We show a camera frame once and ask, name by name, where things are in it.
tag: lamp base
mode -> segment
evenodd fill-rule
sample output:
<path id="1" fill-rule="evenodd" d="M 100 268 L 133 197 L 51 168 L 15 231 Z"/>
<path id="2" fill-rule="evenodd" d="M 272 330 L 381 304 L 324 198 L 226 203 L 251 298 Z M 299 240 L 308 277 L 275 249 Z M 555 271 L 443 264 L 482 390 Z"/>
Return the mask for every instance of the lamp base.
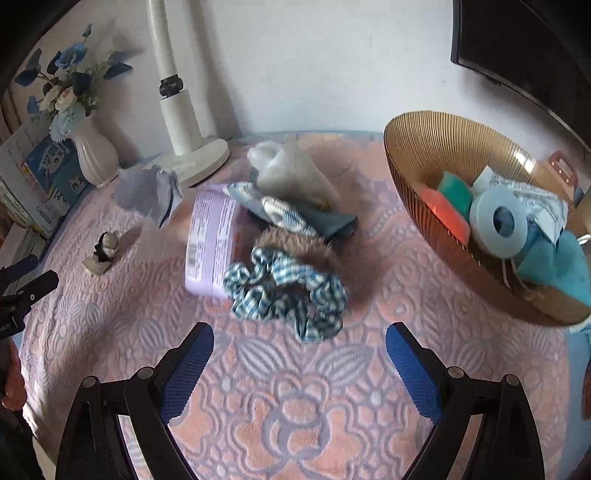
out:
<path id="1" fill-rule="evenodd" d="M 208 138 L 203 146 L 194 152 L 180 157 L 174 154 L 160 155 L 150 165 L 157 165 L 163 170 L 175 172 L 178 184 L 188 188 L 221 168 L 229 156 L 228 142 L 221 138 Z"/>

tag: blue gripper pad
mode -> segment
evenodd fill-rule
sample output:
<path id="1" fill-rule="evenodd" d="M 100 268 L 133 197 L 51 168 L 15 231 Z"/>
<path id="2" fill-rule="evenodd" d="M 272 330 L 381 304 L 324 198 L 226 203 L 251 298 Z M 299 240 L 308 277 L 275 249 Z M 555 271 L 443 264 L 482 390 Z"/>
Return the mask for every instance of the blue gripper pad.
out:
<path id="1" fill-rule="evenodd" d="M 164 384 L 160 419 L 165 425 L 183 413 L 212 352 L 213 329 L 206 325 Z"/>
<path id="2" fill-rule="evenodd" d="M 418 412 L 437 424 L 441 418 L 437 385 L 394 325 L 386 330 L 386 351 Z"/>

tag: purple package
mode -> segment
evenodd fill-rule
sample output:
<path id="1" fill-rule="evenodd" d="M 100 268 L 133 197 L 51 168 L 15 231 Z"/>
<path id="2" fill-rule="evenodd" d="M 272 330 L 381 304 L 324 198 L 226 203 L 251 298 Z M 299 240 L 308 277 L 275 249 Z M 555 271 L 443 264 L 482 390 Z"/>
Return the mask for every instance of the purple package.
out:
<path id="1" fill-rule="evenodd" d="M 187 291 L 219 299 L 228 297 L 222 285 L 224 272 L 246 250 L 250 253 L 255 238 L 244 235 L 252 232 L 246 210 L 223 187 L 207 185 L 197 195 L 185 257 Z"/>

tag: tape roll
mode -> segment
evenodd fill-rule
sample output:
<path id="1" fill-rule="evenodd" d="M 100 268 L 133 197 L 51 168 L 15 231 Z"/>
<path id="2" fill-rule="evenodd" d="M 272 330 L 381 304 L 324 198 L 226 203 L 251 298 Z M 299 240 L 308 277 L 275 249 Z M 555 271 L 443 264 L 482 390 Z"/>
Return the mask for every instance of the tape roll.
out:
<path id="1" fill-rule="evenodd" d="M 495 212 L 509 211 L 514 224 L 511 232 L 499 233 Z M 513 258 L 527 239 L 527 214 L 521 202 L 505 187 L 493 187 L 478 196 L 470 208 L 470 229 L 478 246 L 498 258 Z"/>

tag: green sponge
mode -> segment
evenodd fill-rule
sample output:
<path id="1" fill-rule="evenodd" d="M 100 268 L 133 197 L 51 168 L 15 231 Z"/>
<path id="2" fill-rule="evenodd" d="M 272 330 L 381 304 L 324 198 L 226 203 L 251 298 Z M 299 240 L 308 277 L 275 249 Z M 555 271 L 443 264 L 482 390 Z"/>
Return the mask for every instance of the green sponge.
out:
<path id="1" fill-rule="evenodd" d="M 470 187 L 457 175 L 444 171 L 443 178 L 437 187 L 453 207 L 466 219 L 470 218 L 470 207 L 474 200 Z"/>

